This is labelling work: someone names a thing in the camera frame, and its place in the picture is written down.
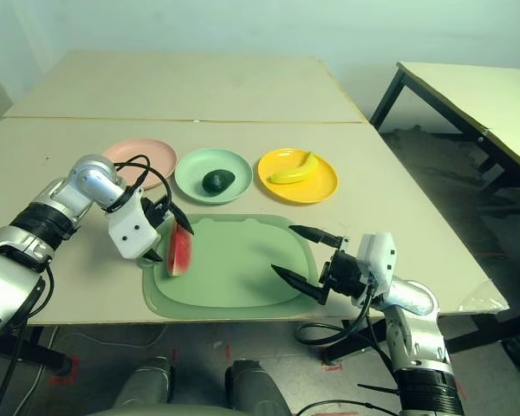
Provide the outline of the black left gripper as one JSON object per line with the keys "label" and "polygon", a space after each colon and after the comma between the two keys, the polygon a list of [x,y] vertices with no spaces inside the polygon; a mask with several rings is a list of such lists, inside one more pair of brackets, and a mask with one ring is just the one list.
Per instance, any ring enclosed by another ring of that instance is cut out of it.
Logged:
{"label": "black left gripper", "polygon": [[[153,228],[157,228],[165,221],[166,214],[169,210],[173,214],[175,221],[181,227],[191,235],[194,234],[194,230],[187,216],[175,204],[170,204],[170,199],[168,197],[160,198],[156,202],[153,202],[149,198],[142,198],[140,202],[146,220]],[[161,257],[155,249],[146,251],[140,259],[153,263],[161,263],[163,261],[163,257]]]}

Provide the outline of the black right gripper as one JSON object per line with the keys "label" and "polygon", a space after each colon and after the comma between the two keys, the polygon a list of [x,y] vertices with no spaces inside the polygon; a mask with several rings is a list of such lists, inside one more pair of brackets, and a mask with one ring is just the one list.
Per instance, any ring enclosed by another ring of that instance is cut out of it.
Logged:
{"label": "black right gripper", "polygon": [[356,302],[363,294],[366,284],[361,282],[361,271],[355,257],[350,256],[341,248],[346,242],[346,238],[334,236],[326,231],[305,225],[293,224],[289,226],[289,229],[310,242],[335,248],[333,256],[323,266],[319,279],[322,287],[310,284],[304,276],[300,276],[292,270],[275,264],[272,264],[271,268],[289,286],[318,303],[325,303],[331,290],[348,296]]}

